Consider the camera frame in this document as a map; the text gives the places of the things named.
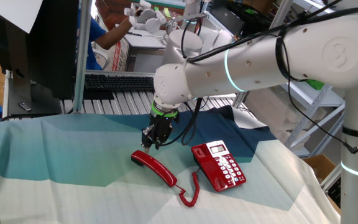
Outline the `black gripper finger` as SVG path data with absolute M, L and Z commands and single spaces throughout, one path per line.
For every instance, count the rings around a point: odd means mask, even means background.
M 150 134 L 152 133 L 154 128 L 154 125 L 150 125 L 142 130 L 142 140 L 141 140 L 141 146 L 144 148 L 144 152 L 149 152 L 150 147 L 154 143 L 152 138 L 150 137 Z
M 157 136 L 154 141 L 155 149 L 159 150 L 159 148 L 166 143 L 167 139 L 167 136 Z

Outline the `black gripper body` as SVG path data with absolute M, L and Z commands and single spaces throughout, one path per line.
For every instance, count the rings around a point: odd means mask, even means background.
M 174 120 L 174 117 L 166 117 L 166 116 L 150 116 L 150 125 L 153 125 L 151 130 L 152 138 L 162 138 L 164 135 L 169 136 L 172 127 L 171 123 Z

